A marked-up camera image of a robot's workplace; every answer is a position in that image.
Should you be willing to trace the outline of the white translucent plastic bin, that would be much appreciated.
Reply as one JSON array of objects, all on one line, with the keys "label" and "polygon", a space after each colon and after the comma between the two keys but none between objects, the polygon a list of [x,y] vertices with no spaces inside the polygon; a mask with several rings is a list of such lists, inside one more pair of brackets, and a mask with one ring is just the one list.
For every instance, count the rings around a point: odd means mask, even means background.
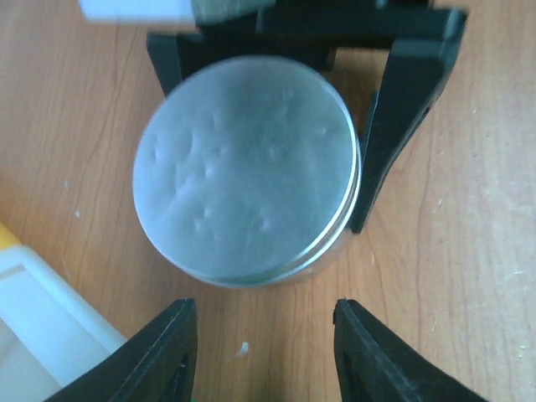
[{"label": "white translucent plastic bin", "polygon": [[126,338],[39,255],[1,252],[1,399],[43,401]]}]

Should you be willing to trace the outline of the white round lid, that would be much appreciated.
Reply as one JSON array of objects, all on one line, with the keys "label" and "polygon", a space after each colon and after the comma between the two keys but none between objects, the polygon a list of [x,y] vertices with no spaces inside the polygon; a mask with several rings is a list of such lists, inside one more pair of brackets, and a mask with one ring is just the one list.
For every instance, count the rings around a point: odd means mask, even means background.
[{"label": "white round lid", "polygon": [[175,88],[142,134],[137,217],[155,249],[201,281],[289,266],[342,212],[356,136],[342,97],[304,64],[212,64]]}]

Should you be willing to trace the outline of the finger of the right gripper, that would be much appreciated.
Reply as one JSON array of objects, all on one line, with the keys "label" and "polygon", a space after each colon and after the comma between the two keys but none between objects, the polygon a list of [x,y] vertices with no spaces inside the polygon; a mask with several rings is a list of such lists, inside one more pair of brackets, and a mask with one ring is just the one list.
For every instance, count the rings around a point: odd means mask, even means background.
[{"label": "finger of the right gripper", "polygon": [[147,53],[165,97],[181,84],[183,73],[178,51],[178,36],[149,33]]}]

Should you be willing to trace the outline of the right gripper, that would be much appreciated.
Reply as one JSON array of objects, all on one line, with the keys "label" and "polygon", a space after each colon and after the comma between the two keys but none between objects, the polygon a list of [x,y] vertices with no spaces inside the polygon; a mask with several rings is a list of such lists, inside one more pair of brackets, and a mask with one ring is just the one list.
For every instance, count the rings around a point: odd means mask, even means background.
[{"label": "right gripper", "polygon": [[183,70],[268,54],[329,71],[339,48],[390,49],[361,141],[361,182],[349,228],[363,231],[395,160],[441,95],[456,63],[467,11],[431,1],[278,1],[202,23],[175,38]]}]

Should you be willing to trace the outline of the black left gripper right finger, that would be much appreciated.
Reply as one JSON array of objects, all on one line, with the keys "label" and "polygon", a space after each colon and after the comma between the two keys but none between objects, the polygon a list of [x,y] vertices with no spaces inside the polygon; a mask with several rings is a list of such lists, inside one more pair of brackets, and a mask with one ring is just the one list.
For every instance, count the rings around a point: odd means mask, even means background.
[{"label": "black left gripper right finger", "polygon": [[343,401],[482,401],[357,301],[337,301],[334,356]]}]

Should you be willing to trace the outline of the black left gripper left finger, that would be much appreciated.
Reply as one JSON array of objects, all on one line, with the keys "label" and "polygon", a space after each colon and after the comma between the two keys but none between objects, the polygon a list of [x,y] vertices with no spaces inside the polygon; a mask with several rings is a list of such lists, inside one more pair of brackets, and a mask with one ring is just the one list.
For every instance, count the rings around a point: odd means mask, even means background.
[{"label": "black left gripper left finger", "polygon": [[179,299],[48,400],[190,401],[197,351],[195,300]]}]

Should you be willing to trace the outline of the yellow plastic bin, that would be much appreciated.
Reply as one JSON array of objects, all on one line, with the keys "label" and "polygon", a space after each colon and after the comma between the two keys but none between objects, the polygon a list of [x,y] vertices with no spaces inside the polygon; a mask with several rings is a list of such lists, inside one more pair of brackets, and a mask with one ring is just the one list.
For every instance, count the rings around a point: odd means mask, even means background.
[{"label": "yellow plastic bin", "polygon": [[20,240],[4,224],[0,224],[0,250],[20,245]]}]

